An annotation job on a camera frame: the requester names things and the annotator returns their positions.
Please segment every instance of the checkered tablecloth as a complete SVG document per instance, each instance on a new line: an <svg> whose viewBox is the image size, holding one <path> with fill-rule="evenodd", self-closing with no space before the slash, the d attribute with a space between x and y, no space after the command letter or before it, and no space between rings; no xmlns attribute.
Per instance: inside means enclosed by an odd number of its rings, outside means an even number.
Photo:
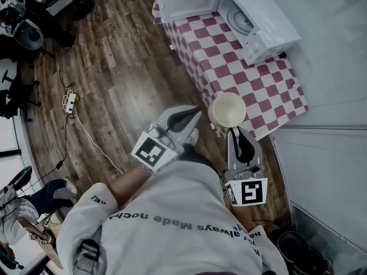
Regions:
<svg viewBox="0 0 367 275"><path fill-rule="evenodd" d="M162 23L157 3L153 16L154 23ZM247 65L241 44L219 13L165 22L163 26L204 103L209 106L225 92L240 95L247 107L241 127L257 140L309 109L288 59L273 57ZM218 136L224 133L217 128Z"/></svg>

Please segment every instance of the sleeve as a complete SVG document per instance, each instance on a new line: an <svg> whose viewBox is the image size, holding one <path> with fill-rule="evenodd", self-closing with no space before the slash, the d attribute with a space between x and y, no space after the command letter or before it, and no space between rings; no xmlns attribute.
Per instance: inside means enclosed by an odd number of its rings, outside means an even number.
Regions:
<svg viewBox="0 0 367 275"><path fill-rule="evenodd" d="M91 238L117 210L117 202L108 187L97 183L69 212L56 241L58 256L68 274L73 274L73 258L81 242Z"/></svg>
<svg viewBox="0 0 367 275"><path fill-rule="evenodd" d="M277 275L288 274L286 263L277 247L268 239L262 226L248 233L259 248L263 259L264 272L271 270Z"/></svg>
<svg viewBox="0 0 367 275"><path fill-rule="evenodd" d="M5 238L9 245L15 245L27 232L17 220L12 220L7 226Z"/></svg>

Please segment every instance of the hand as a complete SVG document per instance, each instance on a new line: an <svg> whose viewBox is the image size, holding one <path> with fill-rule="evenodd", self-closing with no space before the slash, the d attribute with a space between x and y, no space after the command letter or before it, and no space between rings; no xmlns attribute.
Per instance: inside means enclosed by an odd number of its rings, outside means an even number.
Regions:
<svg viewBox="0 0 367 275"><path fill-rule="evenodd" d="M41 239L47 241L48 244L52 244L52 242L53 242L53 237L51 235L49 235L47 232L45 232L42 235Z"/></svg>

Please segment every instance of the sneaker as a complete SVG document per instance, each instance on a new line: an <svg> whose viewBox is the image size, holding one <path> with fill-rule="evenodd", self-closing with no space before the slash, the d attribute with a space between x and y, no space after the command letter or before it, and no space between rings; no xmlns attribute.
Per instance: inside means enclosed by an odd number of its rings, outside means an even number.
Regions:
<svg viewBox="0 0 367 275"><path fill-rule="evenodd" d="M186 140L185 144L190 144L192 146L196 146L199 141L199 129L195 128L189 138Z"/></svg>
<svg viewBox="0 0 367 275"><path fill-rule="evenodd" d="M77 194L78 193L78 189L76 188L76 186L74 185L74 183L72 183L69 179L67 178L63 178L66 182L67 182L67 186L66 188L71 191L73 194Z"/></svg>

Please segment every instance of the cup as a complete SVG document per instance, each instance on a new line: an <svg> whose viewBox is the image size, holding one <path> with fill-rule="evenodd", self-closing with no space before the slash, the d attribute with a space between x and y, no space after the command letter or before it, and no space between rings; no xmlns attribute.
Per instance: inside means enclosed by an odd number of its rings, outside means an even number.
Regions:
<svg viewBox="0 0 367 275"><path fill-rule="evenodd" d="M208 116L217 127L237 127L246 117L246 105L235 93L219 95L209 106Z"/></svg>

